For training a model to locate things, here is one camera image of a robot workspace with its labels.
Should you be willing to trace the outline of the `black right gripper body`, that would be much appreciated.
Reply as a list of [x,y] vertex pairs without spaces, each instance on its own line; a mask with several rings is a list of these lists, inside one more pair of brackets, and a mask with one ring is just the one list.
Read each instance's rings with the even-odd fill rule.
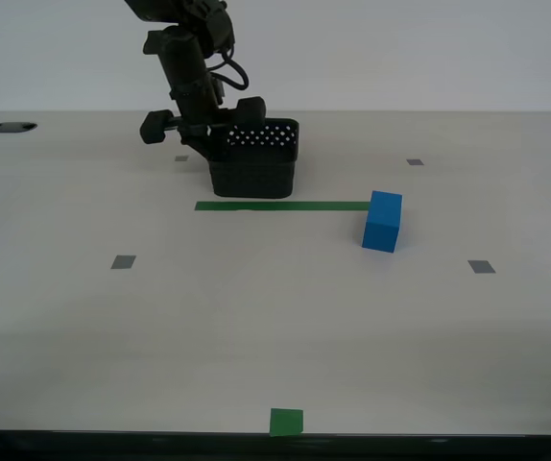
[[166,133],[177,130],[180,134],[207,137],[213,129],[229,125],[260,125],[266,119],[266,103],[261,97],[242,99],[233,109],[220,107],[221,91],[212,85],[186,91],[174,88],[170,96],[177,104],[179,114],[169,109],[150,111],[140,129],[145,144],[157,144],[165,140]]

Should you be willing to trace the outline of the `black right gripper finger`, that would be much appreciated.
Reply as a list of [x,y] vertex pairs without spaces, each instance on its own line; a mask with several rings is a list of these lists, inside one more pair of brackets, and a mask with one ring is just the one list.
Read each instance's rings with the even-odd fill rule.
[[207,125],[188,125],[178,126],[180,143],[190,147],[205,159],[212,158],[212,142]]
[[224,157],[228,151],[229,123],[209,127],[210,152],[212,157]]

